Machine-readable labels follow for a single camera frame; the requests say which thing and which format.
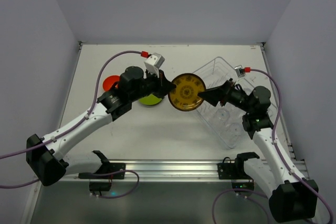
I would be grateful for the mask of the yellow patterned plate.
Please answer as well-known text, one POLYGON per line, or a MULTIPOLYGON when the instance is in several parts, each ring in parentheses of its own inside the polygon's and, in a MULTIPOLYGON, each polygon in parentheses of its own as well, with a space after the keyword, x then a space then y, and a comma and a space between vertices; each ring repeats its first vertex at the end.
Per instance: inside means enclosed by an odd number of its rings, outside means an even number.
POLYGON ((202 105, 203 99, 198 96, 205 91, 204 81, 193 73, 183 73, 172 80, 176 86, 168 93, 170 104, 177 110, 189 112, 202 105))

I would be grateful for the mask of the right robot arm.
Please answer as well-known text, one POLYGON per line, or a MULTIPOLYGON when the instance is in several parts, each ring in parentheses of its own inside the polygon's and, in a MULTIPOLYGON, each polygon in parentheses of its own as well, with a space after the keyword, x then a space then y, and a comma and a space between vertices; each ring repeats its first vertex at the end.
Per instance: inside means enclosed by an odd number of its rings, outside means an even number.
POLYGON ((261 150, 267 161, 264 166, 253 153, 237 155, 235 164, 240 173, 252 178, 268 198, 273 218, 279 222, 312 219, 316 214, 318 186, 295 166, 278 142, 275 126, 268 114, 271 92, 263 86, 250 94, 237 89, 235 82, 199 92, 198 96, 212 106, 229 103, 245 112, 243 128, 261 150))

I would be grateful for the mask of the green plate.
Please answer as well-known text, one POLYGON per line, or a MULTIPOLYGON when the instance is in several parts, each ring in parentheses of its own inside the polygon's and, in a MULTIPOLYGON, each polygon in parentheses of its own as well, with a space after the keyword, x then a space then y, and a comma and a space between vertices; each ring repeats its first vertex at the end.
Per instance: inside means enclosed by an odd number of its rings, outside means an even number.
POLYGON ((162 98, 157 98, 156 96, 152 94, 147 97, 143 97, 139 99, 139 102, 146 106, 158 105, 161 101, 162 101, 162 98))

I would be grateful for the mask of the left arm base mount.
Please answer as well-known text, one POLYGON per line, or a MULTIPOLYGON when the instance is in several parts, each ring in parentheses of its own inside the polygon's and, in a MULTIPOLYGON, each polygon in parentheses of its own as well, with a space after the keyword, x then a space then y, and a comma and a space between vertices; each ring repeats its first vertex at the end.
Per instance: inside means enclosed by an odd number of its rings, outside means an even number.
POLYGON ((125 172, 115 172, 126 169, 125 163, 111 163, 100 151, 92 151, 94 157, 99 159, 99 167, 95 172, 79 173, 79 179, 124 179, 125 172))

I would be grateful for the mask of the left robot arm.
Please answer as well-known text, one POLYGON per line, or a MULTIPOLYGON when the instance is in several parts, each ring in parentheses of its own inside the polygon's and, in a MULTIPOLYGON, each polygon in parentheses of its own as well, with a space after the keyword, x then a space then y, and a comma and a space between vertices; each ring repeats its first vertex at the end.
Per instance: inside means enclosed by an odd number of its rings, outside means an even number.
POLYGON ((163 98, 175 89, 162 70, 152 74, 131 66, 111 88, 96 98, 93 106, 58 130, 27 139, 26 162, 44 186, 50 186, 71 172, 66 154, 87 136, 132 109, 132 103, 151 94, 163 98))

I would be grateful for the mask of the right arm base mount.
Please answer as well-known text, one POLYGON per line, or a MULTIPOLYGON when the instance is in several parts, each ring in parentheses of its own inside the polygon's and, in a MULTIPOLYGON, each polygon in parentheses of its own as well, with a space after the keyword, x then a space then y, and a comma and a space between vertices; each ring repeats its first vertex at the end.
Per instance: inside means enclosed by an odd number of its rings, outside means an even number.
POLYGON ((245 173, 244 162, 254 158, 260 159, 259 155, 255 152, 237 154, 234 161, 229 157, 225 157, 222 162, 217 163, 218 178, 220 180, 251 179, 251 177, 245 173))

